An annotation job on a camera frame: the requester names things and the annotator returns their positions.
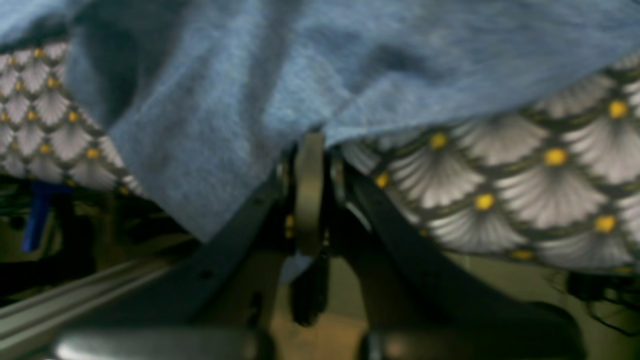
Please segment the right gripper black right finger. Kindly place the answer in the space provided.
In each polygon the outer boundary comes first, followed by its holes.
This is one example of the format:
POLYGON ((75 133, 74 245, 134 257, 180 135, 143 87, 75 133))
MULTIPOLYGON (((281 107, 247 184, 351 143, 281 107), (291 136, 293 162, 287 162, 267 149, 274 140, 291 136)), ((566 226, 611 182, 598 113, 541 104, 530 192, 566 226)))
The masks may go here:
POLYGON ((419 234, 375 183, 330 152, 332 247, 358 278, 359 360, 584 360, 565 310, 515 300, 419 234))

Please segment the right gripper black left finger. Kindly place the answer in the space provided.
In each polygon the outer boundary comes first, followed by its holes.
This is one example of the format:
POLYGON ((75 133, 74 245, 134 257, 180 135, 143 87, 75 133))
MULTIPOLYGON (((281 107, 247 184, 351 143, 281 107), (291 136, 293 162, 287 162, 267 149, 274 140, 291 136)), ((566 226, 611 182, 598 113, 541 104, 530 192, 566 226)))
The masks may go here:
POLYGON ((67 325, 57 360, 276 360, 286 259, 322 250, 324 136, 310 132, 222 230, 160 278, 67 325))

